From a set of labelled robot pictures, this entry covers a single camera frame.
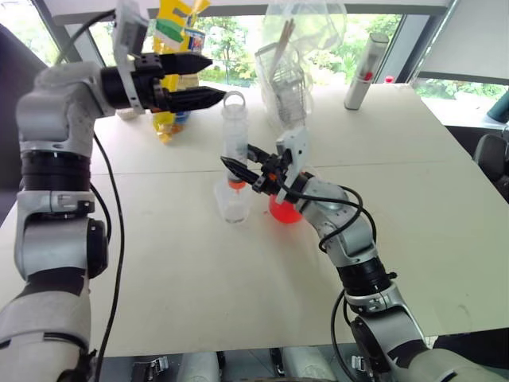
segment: white bottle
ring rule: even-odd
[[[231,96],[238,96],[242,103],[226,104]],[[223,137],[226,157],[247,163],[247,108],[241,92],[228,92],[223,99]],[[228,223],[241,223],[247,219],[251,207],[251,187],[227,171],[214,187],[221,216]]]

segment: table surface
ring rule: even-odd
[[[509,324],[509,208],[449,132],[407,86],[374,86],[345,111],[346,89],[315,89],[310,163],[324,179],[359,191],[379,230],[379,254],[426,335]],[[273,150],[258,93],[247,91],[250,142]],[[253,194],[249,219],[220,219],[212,187],[222,177],[220,107],[193,113],[174,142],[155,138],[150,116],[97,121],[126,221],[119,310],[108,356],[330,343],[340,289],[317,235],[281,225]],[[113,215],[102,159],[92,181]],[[0,306],[23,283],[13,260],[15,210],[0,229]],[[91,281],[92,346],[111,305],[111,263]],[[339,341],[352,339],[337,324]]]

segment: white table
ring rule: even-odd
[[[375,86],[358,112],[343,109],[344,92],[315,91],[310,163],[324,179],[363,195],[379,229],[379,254],[387,270],[398,272],[425,334],[507,326],[509,208],[502,197],[408,87]],[[247,102],[250,141],[274,150],[276,133],[264,123],[258,93],[247,92]],[[245,224],[220,219],[212,194],[223,171],[220,107],[194,113],[169,146],[157,141],[148,117],[96,124],[126,221],[122,290],[107,355],[330,343],[328,320],[340,284],[313,229],[304,221],[277,223],[259,195]],[[113,212],[97,157],[92,180]],[[14,217],[15,211],[0,230],[1,305],[23,285],[12,263]],[[95,347],[117,257],[114,225],[110,267],[91,281]],[[352,339],[340,320],[337,331],[339,341]]]

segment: window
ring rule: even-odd
[[[250,87],[256,84],[255,52],[262,47],[264,16],[199,18],[196,27],[207,36],[203,54],[214,64],[199,73],[202,81]],[[331,51],[311,53],[309,71],[315,84],[348,84],[354,76],[357,61],[371,32],[387,33],[390,39],[398,28],[400,14],[349,14],[344,43]],[[152,51],[155,21],[151,20],[144,52]],[[106,65],[115,65],[111,42],[112,22],[91,27]]]
[[[58,48],[39,13],[29,0],[0,1],[0,23],[47,65],[53,65]]]
[[[432,78],[417,78],[413,86],[426,106],[448,126],[485,126],[484,115],[509,90],[503,85]]]

